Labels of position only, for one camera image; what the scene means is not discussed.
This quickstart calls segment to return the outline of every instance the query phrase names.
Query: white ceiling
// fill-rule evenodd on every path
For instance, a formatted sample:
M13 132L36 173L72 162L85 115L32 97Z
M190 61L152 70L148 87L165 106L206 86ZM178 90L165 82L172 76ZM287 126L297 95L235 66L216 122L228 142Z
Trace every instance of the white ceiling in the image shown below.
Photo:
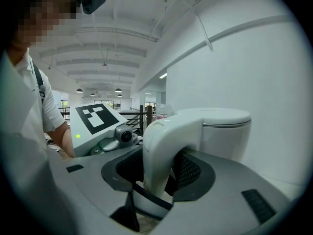
M188 10L173 1L107 0L94 16L83 13L55 27L30 49L30 55L85 88L130 89L158 39ZM193 5L199 0L186 1Z

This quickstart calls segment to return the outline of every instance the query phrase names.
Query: white toilet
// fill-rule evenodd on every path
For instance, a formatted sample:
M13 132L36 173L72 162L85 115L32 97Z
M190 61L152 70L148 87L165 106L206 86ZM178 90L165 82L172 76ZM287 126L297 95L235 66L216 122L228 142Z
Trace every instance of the white toilet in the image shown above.
M226 108L192 108L178 114L205 115L200 151L240 162L251 130L251 114Z

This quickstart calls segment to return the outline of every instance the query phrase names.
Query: window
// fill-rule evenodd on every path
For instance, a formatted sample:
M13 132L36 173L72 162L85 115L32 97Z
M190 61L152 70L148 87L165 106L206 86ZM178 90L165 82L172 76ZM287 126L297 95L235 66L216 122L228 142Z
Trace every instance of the window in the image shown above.
M121 110L121 101L95 100L94 102L95 103L106 103L107 105L112 107L112 109L115 109L118 112Z

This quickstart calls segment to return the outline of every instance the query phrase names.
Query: white shirt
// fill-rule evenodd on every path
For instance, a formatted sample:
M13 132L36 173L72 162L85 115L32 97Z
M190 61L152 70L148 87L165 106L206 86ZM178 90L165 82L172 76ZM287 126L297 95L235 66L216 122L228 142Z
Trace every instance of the white shirt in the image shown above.
M46 148L44 131L54 131L65 120L54 103L47 76L42 71L40 74L45 87L43 104L28 51L15 67L3 52L0 61L0 131L22 135Z

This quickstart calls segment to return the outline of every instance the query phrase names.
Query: toilet lid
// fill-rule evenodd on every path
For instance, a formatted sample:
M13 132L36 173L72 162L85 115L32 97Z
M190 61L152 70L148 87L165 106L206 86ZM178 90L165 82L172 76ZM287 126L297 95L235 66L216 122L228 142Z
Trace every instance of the toilet lid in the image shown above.
M227 108L191 108L179 110L176 114L203 115L208 124L239 124L251 120L251 114L247 111Z

